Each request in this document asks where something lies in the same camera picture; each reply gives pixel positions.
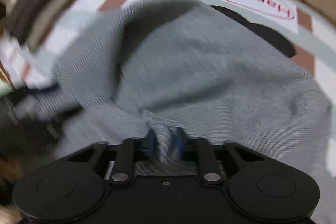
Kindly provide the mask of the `grey knit sweater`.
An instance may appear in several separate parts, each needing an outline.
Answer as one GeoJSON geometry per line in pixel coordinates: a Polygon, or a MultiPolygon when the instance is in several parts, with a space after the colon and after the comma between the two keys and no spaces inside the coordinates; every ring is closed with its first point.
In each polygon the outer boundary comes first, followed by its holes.
{"type": "Polygon", "coordinates": [[[308,173],[321,189],[313,219],[335,223],[335,178],[326,170],[329,99],[305,69],[205,3],[143,0],[105,12],[61,55],[53,77],[59,88],[42,114],[83,108],[65,124],[54,159],[153,130],[157,159],[139,171],[191,172],[168,153],[181,127],[308,173]]]}

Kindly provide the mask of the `checkered fleece blanket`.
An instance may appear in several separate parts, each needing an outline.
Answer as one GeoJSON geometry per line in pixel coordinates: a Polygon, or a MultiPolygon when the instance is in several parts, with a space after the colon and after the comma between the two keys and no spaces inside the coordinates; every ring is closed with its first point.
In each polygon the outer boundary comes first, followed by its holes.
{"type": "MultiPolygon", "coordinates": [[[[41,85],[55,59],[79,32],[103,11],[124,9],[140,0],[72,0],[35,53],[1,35],[1,80],[10,85],[41,85]]],[[[323,91],[335,99],[335,27],[298,0],[201,0],[222,6],[257,25],[267,26],[295,47],[293,60],[310,71],[323,91]]]]}

